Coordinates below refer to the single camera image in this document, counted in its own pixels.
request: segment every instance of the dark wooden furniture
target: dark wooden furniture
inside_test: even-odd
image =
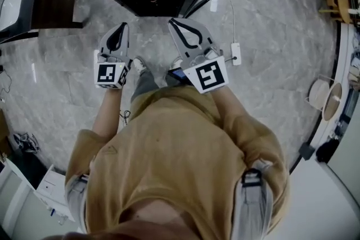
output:
[[[38,32],[29,32],[34,29],[82,28],[73,21],[74,5],[75,0],[21,0],[19,18],[0,31],[0,43],[37,37]]]

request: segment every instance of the phone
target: phone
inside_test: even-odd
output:
[[[168,75],[175,78],[177,81],[180,81],[183,85],[191,85],[191,81],[188,79],[188,77],[185,75],[184,71],[179,67],[176,69],[172,69],[168,71]]]

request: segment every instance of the gray tile floor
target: gray tile floor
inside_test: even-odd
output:
[[[276,133],[289,166],[318,116],[304,102],[307,91],[318,74],[330,74],[334,60],[335,25],[318,14],[321,1],[218,0],[216,12],[208,4],[192,16],[208,26],[226,58],[233,38],[240,42],[242,65],[227,63],[230,87]],[[12,78],[1,107],[13,130],[38,138],[42,161],[62,170],[78,130],[91,127],[101,103],[104,92],[93,85],[93,50],[110,28],[129,23],[130,56],[147,60],[161,86],[178,55],[166,18],[135,17],[113,0],[76,0],[74,18],[88,19],[84,29],[42,30],[39,38],[0,45],[1,63]],[[127,82],[122,110],[129,108],[134,70]],[[8,84],[2,74],[1,87]]]

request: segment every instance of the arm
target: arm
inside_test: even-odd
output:
[[[95,118],[92,131],[110,141],[118,132],[122,89],[108,89]]]
[[[271,231],[284,215],[289,199],[289,171],[281,146],[270,129],[246,112],[229,87],[221,87],[211,95],[222,119],[222,128],[244,153],[246,166],[251,168],[256,160],[272,163],[263,175],[273,192]]]
[[[109,89],[106,91],[92,131],[81,130],[78,134],[67,167],[65,183],[72,176],[88,174],[89,165],[94,156],[116,135],[119,125],[121,98],[121,89]]]
[[[227,86],[223,86],[220,89],[212,91],[211,96],[213,96],[213,100],[215,101],[221,119],[224,119],[226,115],[230,114],[241,116],[248,114],[243,105]]]

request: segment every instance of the white cable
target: white cable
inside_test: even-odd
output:
[[[232,8],[232,34],[233,34],[233,42],[235,43],[235,12],[234,12],[234,5],[230,0],[231,8]]]

